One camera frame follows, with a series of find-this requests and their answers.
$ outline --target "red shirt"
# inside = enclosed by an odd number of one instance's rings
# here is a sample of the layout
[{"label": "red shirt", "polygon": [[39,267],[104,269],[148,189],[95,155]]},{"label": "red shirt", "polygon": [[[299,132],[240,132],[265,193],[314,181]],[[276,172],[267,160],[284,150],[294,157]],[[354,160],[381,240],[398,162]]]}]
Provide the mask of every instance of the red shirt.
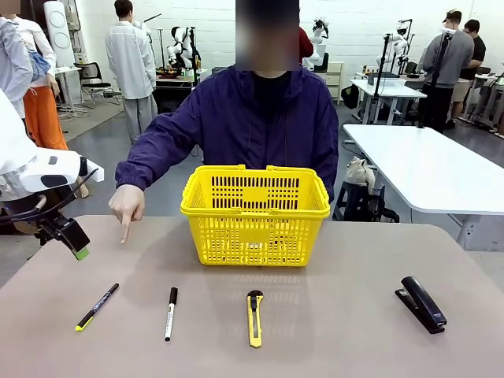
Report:
[{"label": "red shirt", "polygon": [[306,32],[299,27],[299,64],[302,63],[304,57],[313,55],[313,44],[310,42]]}]

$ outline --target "gray sweatshirt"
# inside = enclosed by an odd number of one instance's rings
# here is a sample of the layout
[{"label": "gray sweatshirt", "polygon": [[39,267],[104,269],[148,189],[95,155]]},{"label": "gray sweatshirt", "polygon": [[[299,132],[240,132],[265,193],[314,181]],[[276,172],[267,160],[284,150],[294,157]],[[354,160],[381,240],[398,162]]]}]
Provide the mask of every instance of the gray sweatshirt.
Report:
[{"label": "gray sweatshirt", "polygon": [[24,118],[23,97],[32,77],[32,63],[16,25],[0,17],[0,89],[21,118]]},{"label": "gray sweatshirt", "polygon": [[[432,82],[435,60],[441,51],[443,35],[435,37],[428,46],[424,59],[425,83]],[[457,30],[450,41],[444,55],[439,78],[436,87],[453,88],[458,82],[460,71],[469,66],[473,59],[474,41],[473,38],[461,30]]]}]

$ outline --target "yellow plastic basket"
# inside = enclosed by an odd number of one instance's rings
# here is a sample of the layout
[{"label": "yellow plastic basket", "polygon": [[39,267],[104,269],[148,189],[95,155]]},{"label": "yellow plastic basket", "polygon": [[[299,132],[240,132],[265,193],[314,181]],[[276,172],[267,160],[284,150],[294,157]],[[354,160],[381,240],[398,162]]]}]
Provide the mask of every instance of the yellow plastic basket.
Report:
[{"label": "yellow plastic basket", "polygon": [[245,165],[197,168],[180,209],[205,265],[305,266],[331,212],[312,169]]}]

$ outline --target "person in purple jacket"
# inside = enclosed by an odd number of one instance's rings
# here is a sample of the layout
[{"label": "person in purple jacket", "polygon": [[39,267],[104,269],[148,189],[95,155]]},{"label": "person in purple jacket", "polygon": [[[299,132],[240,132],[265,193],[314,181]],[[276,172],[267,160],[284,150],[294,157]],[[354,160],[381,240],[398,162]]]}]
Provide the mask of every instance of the person in purple jacket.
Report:
[{"label": "person in purple jacket", "polygon": [[207,165],[314,169],[334,198],[338,116],[324,82],[298,65],[298,4],[241,4],[237,24],[248,38],[236,66],[199,84],[175,113],[155,118],[117,166],[109,206],[122,223],[122,243],[143,217],[143,192],[196,145]]}]

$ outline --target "white tower fan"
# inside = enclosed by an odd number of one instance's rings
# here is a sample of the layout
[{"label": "white tower fan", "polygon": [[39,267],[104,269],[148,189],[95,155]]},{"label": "white tower fan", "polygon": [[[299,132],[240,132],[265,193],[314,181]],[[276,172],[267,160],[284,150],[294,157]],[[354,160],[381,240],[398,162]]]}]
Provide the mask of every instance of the white tower fan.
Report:
[{"label": "white tower fan", "polygon": [[73,67],[76,60],[73,55],[65,6],[62,2],[45,2],[44,13],[46,14],[50,44],[57,56],[56,66]]}]

